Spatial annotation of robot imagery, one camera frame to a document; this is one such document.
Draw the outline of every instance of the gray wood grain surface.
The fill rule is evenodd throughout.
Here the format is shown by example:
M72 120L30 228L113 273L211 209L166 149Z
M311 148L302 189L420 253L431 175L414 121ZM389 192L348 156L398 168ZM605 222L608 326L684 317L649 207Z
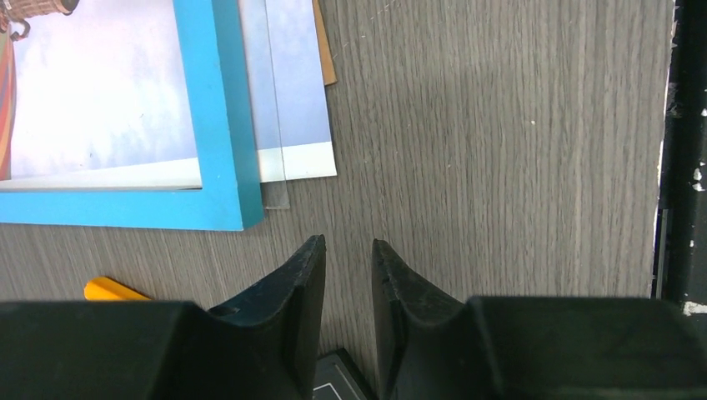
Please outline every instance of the gray wood grain surface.
M338 177L241 233L2 225L0 298L105 274L210 306L324 233L321 349L373 379L373 238L459 299L647 296L672 5L323 0Z

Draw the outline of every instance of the picture frame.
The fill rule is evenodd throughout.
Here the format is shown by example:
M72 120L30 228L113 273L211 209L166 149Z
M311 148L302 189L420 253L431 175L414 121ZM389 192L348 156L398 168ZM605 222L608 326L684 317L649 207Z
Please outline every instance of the picture frame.
M241 231L263 219L238 4L173 7L202 188L0 192L0 223Z

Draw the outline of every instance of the yellow plastic piece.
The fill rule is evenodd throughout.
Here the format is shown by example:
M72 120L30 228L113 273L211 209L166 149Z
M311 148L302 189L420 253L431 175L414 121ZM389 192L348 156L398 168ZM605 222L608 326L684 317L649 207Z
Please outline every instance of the yellow plastic piece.
M86 283L83 288L86 300L94 302L121 301L121 300L149 300L142 294L125 287L109 277L96 277Z

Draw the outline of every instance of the photo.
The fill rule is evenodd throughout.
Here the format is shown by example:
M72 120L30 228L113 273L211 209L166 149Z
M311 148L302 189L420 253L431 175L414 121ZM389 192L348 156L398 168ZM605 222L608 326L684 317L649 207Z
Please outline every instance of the photo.
M200 187L172 0L3 3L0 189Z

